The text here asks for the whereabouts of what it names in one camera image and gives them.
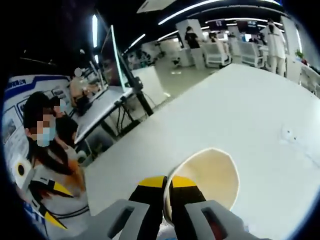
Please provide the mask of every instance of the white tabletop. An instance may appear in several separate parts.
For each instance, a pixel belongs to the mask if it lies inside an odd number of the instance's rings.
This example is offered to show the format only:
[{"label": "white tabletop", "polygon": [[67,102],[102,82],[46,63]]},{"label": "white tabletop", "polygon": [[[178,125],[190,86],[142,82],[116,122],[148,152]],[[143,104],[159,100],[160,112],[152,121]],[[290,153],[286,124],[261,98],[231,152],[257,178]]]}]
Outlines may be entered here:
[{"label": "white tabletop", "polygon": [[120,86],[109,86],[103,94],[98,94],[98,98],[94,99],[89,110],[78,119],[74,143],[80,142],[86,133],[113,109],[116,101],[119,101],[122,96],[127,98],[132,93],[132,88],[126,88],[124,92]]},{"label": "white tabletop", "polygon": [[[88,203],[97,215],[128,199],[146,177],[169,175],[208,148],[232,156],[240,188],[232,212],[252,234],[287,239],[320,189],[320,100],[271,72],[231,64],[142,122],[85,170]],[[293,133],[280,140],[282,129]]]}]

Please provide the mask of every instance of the desk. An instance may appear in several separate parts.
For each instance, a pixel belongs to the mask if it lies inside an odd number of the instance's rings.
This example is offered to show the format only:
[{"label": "desk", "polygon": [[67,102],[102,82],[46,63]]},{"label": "desk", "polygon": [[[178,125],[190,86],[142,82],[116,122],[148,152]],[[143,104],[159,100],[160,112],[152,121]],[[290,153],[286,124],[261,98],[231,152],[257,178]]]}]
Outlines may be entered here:
[{"label": "desk", "polygon": [[85,170],[93,216],[128,199],[139,181],[209,147],[229,153],[239,175],[232,212],[252,234],[287,239],[320,188],[320,169],[279,135],[286,125],[319,161],[320,100],[288,79],[231,64],[155,112]]},{"label": "desk", "polygon": [[134,93],[132,88],[126,88],[123,92],[120,86],[109,86],[103,94],[92,102],[89,110],[78,119],[78,128],[75,135],[74,143],[79,143],[82,139],[87,137],[92,130],[101,123],[112,111],[117,107],[115,103],[121,97],[128,98]]}]

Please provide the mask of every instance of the white paper cup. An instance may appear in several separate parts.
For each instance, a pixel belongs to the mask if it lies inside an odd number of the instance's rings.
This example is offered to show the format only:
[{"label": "white paper cup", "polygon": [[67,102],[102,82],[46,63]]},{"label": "white paper cup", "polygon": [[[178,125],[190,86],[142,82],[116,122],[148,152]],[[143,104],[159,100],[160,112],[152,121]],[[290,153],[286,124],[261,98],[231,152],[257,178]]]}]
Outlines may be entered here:
[{"label": "white paper cup", "polygon": [[215,200],[229,210],[236,202],[240,181],[231,156],[216,148],[201,150],[180,164],[167,179],[163,194],[163,214],[171,225],[169,187],[174,176],[187,177],[195,182],[207,201]]}]

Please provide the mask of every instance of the ceiling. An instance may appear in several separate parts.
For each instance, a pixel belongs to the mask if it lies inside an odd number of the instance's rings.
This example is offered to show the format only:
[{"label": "ceiling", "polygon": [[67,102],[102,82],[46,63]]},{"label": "ceiling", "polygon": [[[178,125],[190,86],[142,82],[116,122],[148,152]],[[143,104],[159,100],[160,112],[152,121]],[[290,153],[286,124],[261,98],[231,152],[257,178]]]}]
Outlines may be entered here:
[{"label": "ceiling", "polygon": [[[63,73],[71,74],[71,70],[73,72],[75,67],[82,67],[84,60],[80,55],[80,49],[84,49],[86,53],[95,51],[92,40],[92,15],[96,11],[109,25],[114,25],[116,43],[122,52],[142,34],[146,36],[139,44],[154,41],[173,32],[175,24],[188,16],[211,8],[259,5],[283,11],[281,6],[261,0],[222,0],[194,8],[158,25],[171,14],[203,0],[176,0],[163,10],[137,13],[144,2],[145,0],[36,0],[31,3],[24,1],[15,8],[15,21],[9,32],[10,47],[14,49],[14,54],[11,56],[14,63],[11,71],[14,75],[23,74],[26,70],[28,73],[35,71],[30,67],[23,69],[26,64],[21,61],[26,60],[20,58],[35,59],[45,63],[51,61],[58,66],[57,71]],[[276,22],[280,21],[279,13],[244,7],[210,10],[191,16],[199,19],[202,26],[205,26],[205,21],[208,20],[237,17],[272,18]],[[105,37],[101,34],[103,28],[100,23],[98,32],[100,31],[101,39],[98,40],[98,48]],[[34,73],[38,73],[42,66],[44,65],[38,64]]]}]

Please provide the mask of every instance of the office room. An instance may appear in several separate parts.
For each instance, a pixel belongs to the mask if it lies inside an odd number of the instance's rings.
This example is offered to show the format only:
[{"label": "office room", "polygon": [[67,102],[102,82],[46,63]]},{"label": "office room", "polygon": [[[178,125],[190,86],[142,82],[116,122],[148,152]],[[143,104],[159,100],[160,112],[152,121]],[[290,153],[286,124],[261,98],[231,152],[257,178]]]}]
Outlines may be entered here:
[{"label": "office room", "polygon": [[294,4],[14,9],[2,178],[25,236],[317,239],[320,52]]}]

